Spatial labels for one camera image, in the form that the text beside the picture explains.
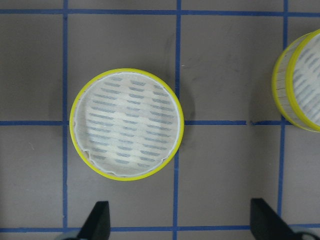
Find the yellow rim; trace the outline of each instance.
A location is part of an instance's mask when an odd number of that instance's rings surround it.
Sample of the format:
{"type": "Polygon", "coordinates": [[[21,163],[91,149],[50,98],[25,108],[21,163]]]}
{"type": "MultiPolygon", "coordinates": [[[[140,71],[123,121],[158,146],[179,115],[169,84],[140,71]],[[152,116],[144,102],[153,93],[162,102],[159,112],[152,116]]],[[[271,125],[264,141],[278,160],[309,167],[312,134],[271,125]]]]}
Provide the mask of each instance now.
{"type": "Polygon", "coordinates": [[[143,70],[139,70],[139,69],[134,69],[134,68],[118,68],[118,69],[113,69],[113,70],[109,70],[106,72],[103,72],[101,74],[99,74],[98,76],[94,77],[93,79],[91,79],[78,93],[78,95],[76,96],[72,108],[71,108],[71,112],[70,112],[70,122],[69,122],[69,128],[70,128],[70,134],[71,134],[71,139],[73,142],[73,145],[77,151],[77,153],[79,154],[79,156],[82,158],[82,160],[94,171],[96,171],[98,174],[109,178],[109,179],[113,179],[113,180],[118,180],[118,181],[133,181],[133,180],[139,180],[139,179],[143,179],[146,177],[149,177],[153,174],[155,174],[156,172],[160,171],[162,168],[164,168],[169,162],[170,160],[175,156],[176,152],[178,151],[178,148],[181,144],[182,141],[182,137],[184,134],[184,114],[180,105],[180,102],[177,98],[177,96],[175,95],[175,93],[172,91],[172,89],[163,81],[161,80],[159,77],[147,72],[147,71],[143,71],[143,70]],[[74,132],[74,115],[75,115],[75,111],[78,105],[79,100],[81,99],[82,95],[84,94],[84,92],[95,82],[100,80],[101,78],[111,75],[111,74],[116,74],[116,73],[137,73],[137,74],[142,74],[145,76],[148,76],[152,79],[154,79],[155,81],[157,81],[158,83],[160,83],[172,96],[177,109],[178,109],[178,114],[179,114],[179,118],[180,118],[180,129],[179,129],[179,136],[176,142],[176,145],[174,147],[174,149],[172,150],[171,154],[168,156],[168,158],[166,160],[163,161],[163,163],[161,165],[159,165],[158,167],[156,167],[155,169],[139,175],[139,176],[132,176],[132,177],[120,177],[120,176],[115,176],[115,175],[111,175],[108,173],[105,173],[103,171],[101,171],[100,169],[98,169],[97,167],[95,167],[84,155],[83,151],[80,149],[77,141],[76,141],[76,136],[75,136],[75,132],[74,132]]]}
{"type": "Polygon", "coordinates": [[[316,125],[315,123],[313,123],[312,121],[310,121],[307,116],[303,113],[303,111],[301,110],[296,98],[295,98],[295,93],[294,93],[294,89],[293,89],[293,75],[294,75],[294,70],[295,70],[295,65],[296,62],[298,60],[298,57],[301,53],[301,51],[303,50],[303,48],[309,43],[309,41],[316,36],[317,34],[320,33],[320,30],[317,30],[315,32],[311,32],[308,34],[305,34],[301,37],[299,37],[298,39],[296,39],[294,42],[292,42],[280,55],[280,57],[277,59],[274,69],[273,69],[273,73],[272,73],[272,81],[271,81],[271,89],[272,89],[272,95],[273,95],[273,99],[275,101],[275,104],[277,106],[277,108],[279,109],[280,113],[293,125],[302,128],[304,130],[308,130],[308,131],[312,131],[312,132],[318,132],[320,131],[320,127],[318,125],[316,125]],[[297,42],[299,41],[301,38],[305,38],[304,40],[302,40],[302,42],[297,46],[297,48],[295,49],[295,51],[293,52],[286,72],[285,72],[285,88],[286,88],[286,95],[288,97],[288,101],[290,103],[290,106],[292,107],[294,113],[299,117],[299,119],[306,124],[308,127],[315,129],[309,129],[306,128],[304,126],[301,126],[300,124],[296,123],[284,110],[284,108],[282,107],[280,101],[279,101],[279,97],[278,97],[278,92],[277,92],[277,73],[280,67],[280,64],[284,58],[284,56],[286,55],[286,53],[288,52],[288,50],[297,42]]]}
{"type": "Polygon", "coordinates": [[[285,86],[286,93],[288,96],[289,103],[294,111],[294,113],[301,119],[301,121],[317,132],[320,132],[320,126],[312,122],[301,110],[294,92],[294,70],[300,56],[301,51],[305,48],[305,46],[313,39],[316,35],[320,34],[320,29],[308,34],[308,36],[297,46],[296,50],[293,52],[292,57],[288,63],[287,72],[285,75],[285,86]]]}

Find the cylindrical container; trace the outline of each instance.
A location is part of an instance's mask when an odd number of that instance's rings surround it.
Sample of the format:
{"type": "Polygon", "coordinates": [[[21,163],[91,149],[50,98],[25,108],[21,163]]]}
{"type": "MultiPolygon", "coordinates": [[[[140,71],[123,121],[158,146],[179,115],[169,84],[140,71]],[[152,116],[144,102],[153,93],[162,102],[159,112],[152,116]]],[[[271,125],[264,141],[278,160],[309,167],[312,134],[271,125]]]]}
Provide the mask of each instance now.
{"type": "Polygon", "coordinates": [[[289,122],[320,132],[320,30],[298,38],[283,51],[273,69],[272,93],[289,122]]]}
{"type": "Polygon", "coordinates": [[[106,71],[78,93],[70,113],[76,151],[97,173],[119,181],[148,177],[177,152],[181,105],[155,75],[133,68],[106,71]]]}

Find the gray surface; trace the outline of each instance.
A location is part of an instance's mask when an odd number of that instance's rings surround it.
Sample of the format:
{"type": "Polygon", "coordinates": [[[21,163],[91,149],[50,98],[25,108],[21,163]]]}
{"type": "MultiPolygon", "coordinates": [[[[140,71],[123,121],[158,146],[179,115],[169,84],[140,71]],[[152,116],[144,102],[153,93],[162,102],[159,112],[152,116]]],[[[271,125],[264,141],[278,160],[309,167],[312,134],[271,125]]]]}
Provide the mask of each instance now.
{"type": "Polygon", "coordinates": [[[174,88],[175,25],[174,16],[71,15],[68,109],[84,84],[116,68],[145,70],[174,88]]]}
{"type": "Polygon", "coordinates": [[[62,129],[0,126],[0,228],[62,226],[62,129]]]}
{"type": "Polygon", "coordinates": [[[290,224],[318,223],[320,135],[286,128],[283,217],[290,224]]]}
{"type": "Polygon", "coordinates": [[[112,232],[109,240],[171,240],[171,232],[112,232]]]}
{"type": "MultiPolygon", "coordinates": [[[[61,7],[61,0],[0,1],[0,9],[61,7]]],[[[176,1],[70,0],[69,7],[174,10],[176,1]]],[[[282,11],[283,1],[183,0],[182,9],[282,11]]],[[[290,0],[289,10],[320,12],[320,4],[290,0]]],[[[86,82],[114,68],[143,69],[174,88],[176,20],[175,15],[68,15],[68,111],[86,82]]],[[[61,121],[63,16],[0,14],[0,22],[0,121],[61,121]]],[[[288,43],[319,26],[319,17],[288,17],[288,43]]],[[[281,16],[183,15],[180,100],[186,120],[280,120],[270,81],[283,27],[281,16]]],[[[178,226],[247,226],[251,197],[263,197],[277,209],[280,134],[281,127],[272,125],[186,126],[178,226]]],[[[320,223],[318,138],[285,127],[282,215],[290,224],[320,223]]],[[[62,230],[62,142],[61,126],[0,126],[0,230],[62,230]]],[[[68,227],[81,227],[99,200],[110,202],[112,227],[173,225],[174,161],[148,178],[119,182],[92,171],[69,135],[67,147],[68,227]]],[[[49,240],[58,234],[0,233],[0,239],[49,240]]],[[[177,237],[253,239],[248,230],[179,231],[177,237]]],[[[166,240],[172,232],[112,232],[110,239],[166,240]]]]}
{"type": "Polygon", "coordinates": [[[0,15],[0,121],[61,120],[62,17],[0,15]]]}
{"type": "Polygon", "coordinates": [[[280,17],[183,16],[180,101],[186,120],[278,120],[270,77],[280,17]]]}
{"type": "Polygon", "coordinates": [[[6,232],[0,233],[1,240],[54,240],[59,232],[6,232]]]}
{"type": "Polygon", "coordinates": [[[290,12],[320,12],[320,2],[318,0],[289,0],[290,12]]]}
{"type": "Polygon", "coordinates": [[[320,28],[320,17],[289,17],[288,18],[288,45],[297,38],[320,28]]]}
{"type": "Polygon", "coordinates": [[[108,200],[113,227],[171,226],[173,162],[139,181],[120,182],[91,170],[69,141],[68,225],[81,227],[96,201],[108,200]]]}
{"type": "Polygon", "coordinates": [[[281,0],[182,0],[182,9],[218,11],[283,11],[281,0]]]}
{"type": "Polygon", "coordinates": [[[275,208],[279,137],[279,126],[187,126],[179,226],[248,225],[252,197],[275,208]]]}
{"type": "Polygon", "coordinates": [[[211,240],[254,240],[248,230],[233,231],[183,231],[178,240],[211,239],[211,240]]]}
{"type": "Polygon", "coordinates": [[[69,0],[72,9],[175,10],[175,0],[69,0]]]}
{"type": "Polygon", "coordinates": [[[0,9],[60,9],[63,0],[1,0],[0,9]]]}

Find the black object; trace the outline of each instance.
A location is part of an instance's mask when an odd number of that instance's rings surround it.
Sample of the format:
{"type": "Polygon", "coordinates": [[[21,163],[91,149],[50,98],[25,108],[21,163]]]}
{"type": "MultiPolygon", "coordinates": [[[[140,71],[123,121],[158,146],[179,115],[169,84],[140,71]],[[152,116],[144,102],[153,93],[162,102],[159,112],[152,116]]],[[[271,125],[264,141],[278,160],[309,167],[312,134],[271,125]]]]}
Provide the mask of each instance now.
{"type": "Polygon", "coordinates": [[[251,199],[250,229],[256,240],[320,240],[309,232],[294,232],[262,199],[251,199]]]}
{"type": "Polygon", "coordinates": [[[98,201],[76,238],[64,240],[108,240],[110,236],[110,213],[107,201],[98,201]]]}

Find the container lid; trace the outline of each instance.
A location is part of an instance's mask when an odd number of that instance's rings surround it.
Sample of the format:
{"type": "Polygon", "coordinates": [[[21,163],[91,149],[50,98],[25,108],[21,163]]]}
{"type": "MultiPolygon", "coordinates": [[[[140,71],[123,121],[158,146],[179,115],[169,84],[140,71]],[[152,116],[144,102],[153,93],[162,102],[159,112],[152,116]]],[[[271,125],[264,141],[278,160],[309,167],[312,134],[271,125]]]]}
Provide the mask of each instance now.
{"type": "Polygon", "coordinates": [[[105,177],[150,173],[167,164],[181,142],[184,120],[177,97],[142,70],[102,73],[81,90],[72,109],[73,143],[105,177]]]}

